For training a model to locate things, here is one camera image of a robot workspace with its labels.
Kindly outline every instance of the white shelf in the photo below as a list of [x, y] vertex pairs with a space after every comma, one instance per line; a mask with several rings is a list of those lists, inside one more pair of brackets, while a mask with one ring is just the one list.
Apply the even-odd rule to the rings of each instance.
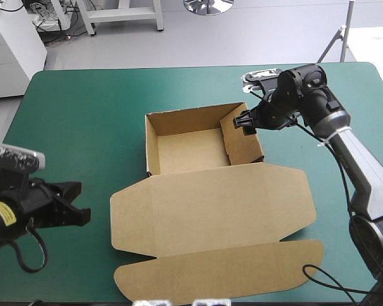
[[153, 8], [116, 8], [113, 10], [89, 11], [87, 16], [91, 22], [124, 21], [154, 19]]

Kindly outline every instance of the green tabletop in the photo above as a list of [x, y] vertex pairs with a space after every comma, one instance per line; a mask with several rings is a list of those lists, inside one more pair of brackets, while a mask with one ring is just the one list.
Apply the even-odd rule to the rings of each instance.
[[[74, 202], [92, 209], [83, 228], [42, 229], [50, 258], [24, 273], [9, 247], [0, 249], [0, 301], [124, 302], [113, 273], [149, 259], [110, 244], [110, 195], [146, 178], [144, 115], [149, 112], [258, 101], [241, 90], [241, 75], [274, 66], [44, 71], [30, 83], [5, 143], [44, 152], [49, 182], [78, 180]], [[293, 65], [279, 66], [281, 69]], [[383, 83], [367, 63], [323, 64], [330, 88], [352, 116], [354, 133], [383, 164]], [[266, 162], [303, 169], [310, 181], [317, 221], [289, 238], [321, 239], [322, 267], [348, 287], [370, 289], [374, 280], [348, 234], [338, 167], [324, 148], [296, 127], [259, 131]], [[31, 237], [20, 244], [28, 263], [40, 261]], [[240, 301], [345, 301], [339, 291], [311, 282], [285, 292]]]

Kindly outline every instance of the floor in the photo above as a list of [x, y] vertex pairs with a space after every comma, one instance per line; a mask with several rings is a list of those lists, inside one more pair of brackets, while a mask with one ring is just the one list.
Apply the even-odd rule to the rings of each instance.
[[[94, 2], [104, 8], [116, 5], [115, 0]], [[151, 2], [132, 1], [133, 6]], [[345, 22], [348, 5], [346, 0], [236, 0], [227, 13], [201, 17], [185, 11], [182, 0], [161, 2], [163, 32], [156, 31], [152, 20], [100, 24], [96, 36], [49, 47], [45, 69], [315, 62]], [[356, 1], [352, 26], [383, 26], [383, 0]], [[325, 61], [339, 56], [337, 43]], [[0, 142], [21, 98], [0, 99]]]

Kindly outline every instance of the cardboard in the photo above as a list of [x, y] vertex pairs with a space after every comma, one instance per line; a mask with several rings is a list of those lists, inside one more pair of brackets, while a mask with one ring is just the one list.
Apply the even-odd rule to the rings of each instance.
[[114, 248], [158, 258], [276, 242], [316, 220], [304, 172], [266, 163], [153, 175], [110, 204]]
[[318, 240], [274, 242], [121, 266], [114, 278], [132, 301], [164, 299], [184, 305], [198, 298], [231, 298], [297, 287], [307, 280], [302, 266], [319, 266], [323, 253]]
[[316, 240], [279, 242], [316, 220], [303, 171], [266, 164], [234, 117], [245, 103], [146, 115], [149, 178], [112, 195], [115, 249], [157, 259], [119, 267], [131, 300], [224, 298], [286, 290], [320, 265]]
[[262, 161], [257, 135], [245, 136], [233, 119], [246, 103], [146, 115], [146, 162], [150, 175], [205, 170]]

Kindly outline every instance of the box flap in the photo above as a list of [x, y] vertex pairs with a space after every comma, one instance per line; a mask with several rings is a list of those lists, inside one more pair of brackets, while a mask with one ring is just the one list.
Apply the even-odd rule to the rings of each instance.
[[244, 135], [242, 128], [236, 129], [234, 126], [234, 118], [239, 116], [243, 110], [247, 110], [246, 103], [242, 103], [220, 120], [224, 146], [231, 165], [264, 160], [264, 153], [257, 135]]
[[319, 240], [275, 242], [143, 261], [119, 267], [114, 278], [131, 301], [184, 305], [198, 298], [235, 298], [297, 287], [307, 280], [302, 266], [319, 266], [323, 253]]
[[110, 223], [115, 229], [112, 230], [112, 244], [119, 241], [128, 252], [156, 254], [153, 202], [150, 200], [153, 198], [152, 183], [146, 179], [121, 191], [119, 202], [123, 205], [119, 207], [113, 204], [114, 195], [110, 200], [113, 209]]
[[114, 248], [156, 257], [275, 242], [316, 219], [305, 173], [266, 163], [154, 175], [110, 204]]

